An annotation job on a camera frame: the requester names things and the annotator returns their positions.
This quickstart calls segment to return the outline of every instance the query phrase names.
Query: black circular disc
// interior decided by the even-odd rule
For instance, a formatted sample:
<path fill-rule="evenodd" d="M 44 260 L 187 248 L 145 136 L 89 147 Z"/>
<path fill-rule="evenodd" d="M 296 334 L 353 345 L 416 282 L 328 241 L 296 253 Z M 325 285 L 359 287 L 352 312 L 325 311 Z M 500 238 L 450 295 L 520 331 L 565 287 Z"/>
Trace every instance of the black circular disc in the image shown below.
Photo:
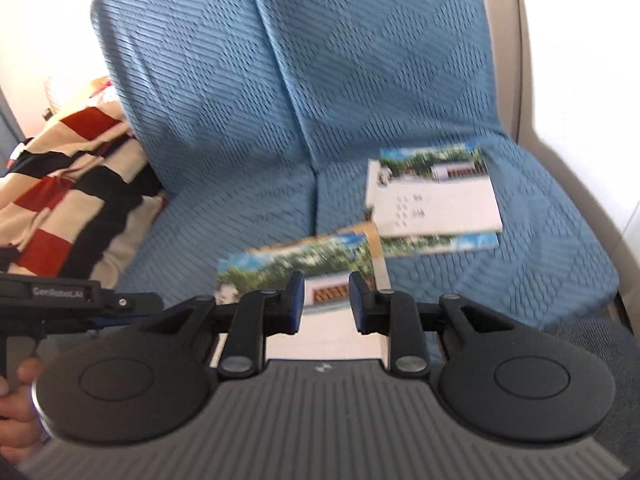
<path fill-rule="evenodd" d="M 122 331 L 53 361 L 35 384 L 34 401 L 57 436 L 102 446 L 132 444 L 194 417 L 209 384 L 179 340 Z"/>
<path fill-rule="evenodd" d="M 472 339 L 442 370 L 440 393 L 471 428 L 505 440 L 551 443 L 596 428 L 615 386 L 588 352 L 533 330 Z"/>

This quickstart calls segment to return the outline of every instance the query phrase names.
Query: silver bolt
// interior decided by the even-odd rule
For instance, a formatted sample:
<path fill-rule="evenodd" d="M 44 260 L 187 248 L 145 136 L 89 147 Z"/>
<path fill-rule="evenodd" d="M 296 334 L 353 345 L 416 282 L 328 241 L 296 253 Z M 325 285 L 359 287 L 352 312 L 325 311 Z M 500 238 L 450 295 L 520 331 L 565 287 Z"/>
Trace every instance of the silver bolt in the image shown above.
<path fill-rule="evenodd" d="M 241 374 L 249 371 L 253 365 L 254 362 L 248 357 L 243 355 L 232 355 L 231 357 L 226 357 L 220 363 L 220 368 L 230 374 Z"/>
<path fill-rule="evenodd" d="M 427 361 L 417 355 L 404 355 L 396 361 L 396 368 L 407 374 L 415 374 L 425 370 Z"/>

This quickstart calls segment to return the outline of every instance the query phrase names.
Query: textured blue fabric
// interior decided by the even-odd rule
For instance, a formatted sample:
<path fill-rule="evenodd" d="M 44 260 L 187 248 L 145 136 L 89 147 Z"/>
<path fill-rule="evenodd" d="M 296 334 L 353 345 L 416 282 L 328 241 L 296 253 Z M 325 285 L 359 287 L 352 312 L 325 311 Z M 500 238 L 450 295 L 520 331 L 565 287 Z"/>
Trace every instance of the textured blue fabric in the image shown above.
<path fill-rule="evenodd" d="M 584 219 L 502 134 L 482 0 L 95 0 L 94 24 L 174 194 L 121 289 L 168 303 L 211 290 L 229 253 L 360 221 L 380 147 L 478 138 L 500 248 L 390 260 L 393 285 L 534 326 L 616 290 Z"/>

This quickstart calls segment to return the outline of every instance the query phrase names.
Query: white logo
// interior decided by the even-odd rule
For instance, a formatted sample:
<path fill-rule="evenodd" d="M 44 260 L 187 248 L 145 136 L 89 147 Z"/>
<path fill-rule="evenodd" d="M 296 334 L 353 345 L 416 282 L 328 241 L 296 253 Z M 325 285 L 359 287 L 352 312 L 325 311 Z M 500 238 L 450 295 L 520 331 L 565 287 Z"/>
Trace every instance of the white logo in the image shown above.
<path fill-rule="evenodd" d="M 321 374 L 325 373 L 325 372 L 330 372 L 331 370 L 334 369 L 334 367 L 332 367 L 329 363 L 322 363 L 319 366 L 316 366 L 316 372 L 320 372 Z"/>
<path fill-rule="evenodd" d="M 84 298 L 82 290 L 62 290 L 60 288 L 33 288 L 34 296 L 47 296 L 48 298 Z"/>

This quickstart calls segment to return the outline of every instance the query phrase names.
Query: finger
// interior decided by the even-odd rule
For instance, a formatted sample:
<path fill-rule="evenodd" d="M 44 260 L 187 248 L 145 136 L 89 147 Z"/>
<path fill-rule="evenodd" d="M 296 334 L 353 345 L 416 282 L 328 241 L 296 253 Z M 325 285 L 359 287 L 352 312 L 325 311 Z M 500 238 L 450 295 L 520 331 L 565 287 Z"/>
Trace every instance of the finger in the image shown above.
<path fill-rule="evenodd" d="M 36 451 L 42 449 L 42 443 L 36 442 L 32 446 L 29 447 L 8 447 L 8 446 L 0 446 L 0 454 L 4 456 L 4 458 L 12 465 L 17 465 L 22 462 L 25 458 L 30 457 Z"/>
<path fill-rule="evenodd" d="M 0 416 L 19 422 L 34 420 L 36 409 L 31 401 L 31 387 L 20 386 L 14 393 L 0 397 Z"/>
<path fill-rule="evenodd" d="M 31 422 L 0 420 L 0 446 L 32 446 L 39 441 L 40 431 L 40 424 L 37 420 Z"/>
<path fill-rule="evenodd" d="M 42 373 L 44 365 L 37 357 L 29 357 L 18 367 L 18 379 L 22 384 L 31 384 Z"/>

